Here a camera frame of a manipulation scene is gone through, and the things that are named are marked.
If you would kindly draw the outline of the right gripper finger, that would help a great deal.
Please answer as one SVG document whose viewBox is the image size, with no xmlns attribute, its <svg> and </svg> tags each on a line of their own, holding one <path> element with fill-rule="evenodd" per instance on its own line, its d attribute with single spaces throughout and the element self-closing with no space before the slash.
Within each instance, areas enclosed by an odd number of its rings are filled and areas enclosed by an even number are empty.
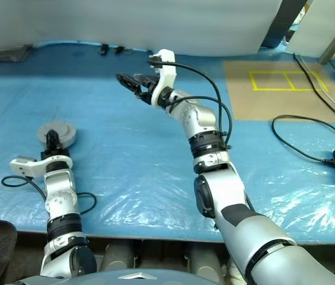
<svg viewBox="0 0 335 285">
<path fill-rule="evenodd" d="M 141 84 L 136 78 L 127 74 L 116 74 L 116 79 L 134 94 L 141 94 Z"/>
<path fill-rule="evenodd" d="M 142 86 L 155 86 L 159 82 L 159 76 L 147 74 L 135 74 L 134 78 Z"/>
</svg>

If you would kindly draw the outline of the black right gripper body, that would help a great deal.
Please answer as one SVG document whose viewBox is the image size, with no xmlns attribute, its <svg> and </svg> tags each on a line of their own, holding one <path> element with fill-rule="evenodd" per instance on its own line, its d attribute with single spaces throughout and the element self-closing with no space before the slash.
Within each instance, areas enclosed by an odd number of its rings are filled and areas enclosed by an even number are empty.
<svg viewBox="0 0 335 285">
<path fill-rule="evenodd" d="M 151 99 L 152 99 L 152 94 L 155 90 L 154 85 L 148 85 L 148 86 L 143 86 L 143 85 L 138 85 L 136 88 L 136 97 L 143 101 L 144 103 L 151 105 Z"/>
</svg>

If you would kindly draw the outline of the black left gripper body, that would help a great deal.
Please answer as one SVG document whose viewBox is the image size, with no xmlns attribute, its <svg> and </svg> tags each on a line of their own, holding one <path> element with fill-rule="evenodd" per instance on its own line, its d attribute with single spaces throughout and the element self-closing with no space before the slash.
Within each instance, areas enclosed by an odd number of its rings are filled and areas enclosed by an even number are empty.
<svg viewBox="0 0 335 285">
<path fill-rule="evenodd" d="M 42 158 L 49 158 L 58 155 L 69 156 L 69 151 L 66 148 L 55 148 L 55 149 L 47 148 L 44 151 L 42 151 Z"/>
</svg>

